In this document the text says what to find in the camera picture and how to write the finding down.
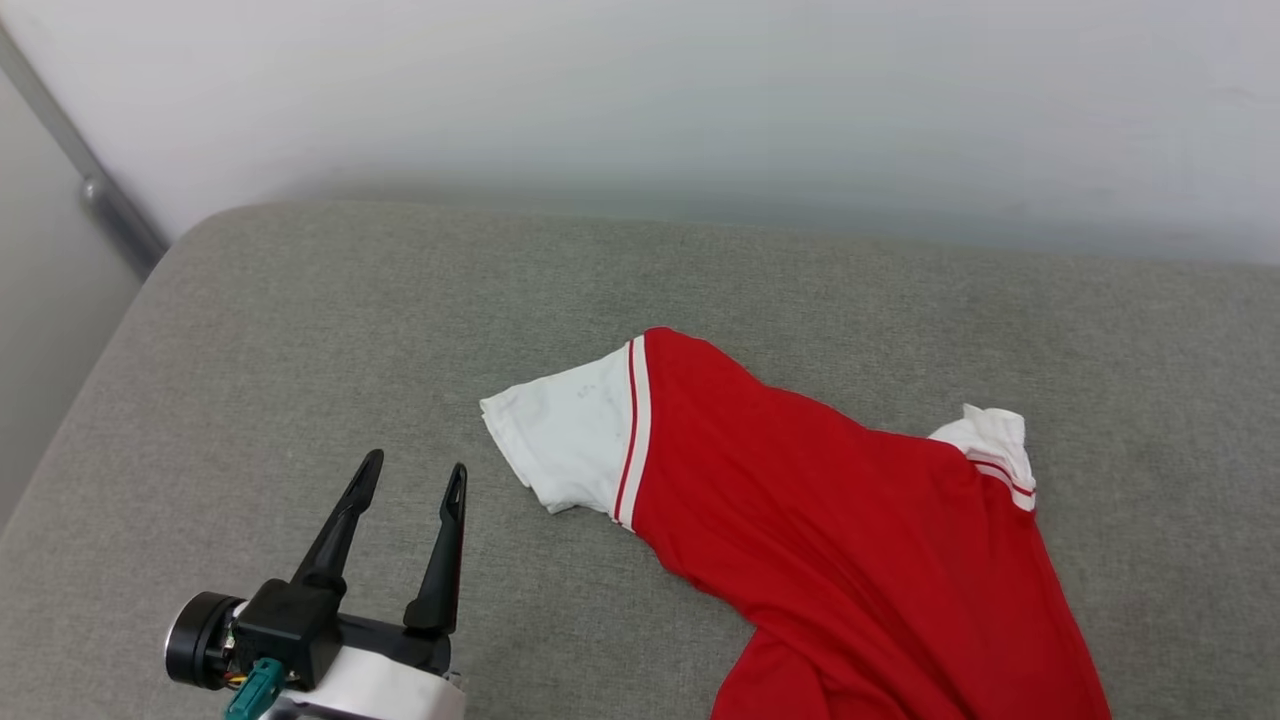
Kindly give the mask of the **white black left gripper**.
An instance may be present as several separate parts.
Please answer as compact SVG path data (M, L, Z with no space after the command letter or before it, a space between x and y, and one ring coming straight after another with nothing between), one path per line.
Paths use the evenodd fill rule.
M308 548L292 585L344 594L346 564L361 516L370 509L384 451L364 457ZM452 634L457 624L465 543L468 471L457 462L439 509L440 527L404 626L419 634ZM205 691L237 692L252 673L236 653L248 600L202 592L177 615L165 638L165 673L175 683ZM306 691L289 676L261 711L223 712L224 719L461 719L466 696L451 670L445 635L413 635L389 623L335 616L335 657L319 684Z

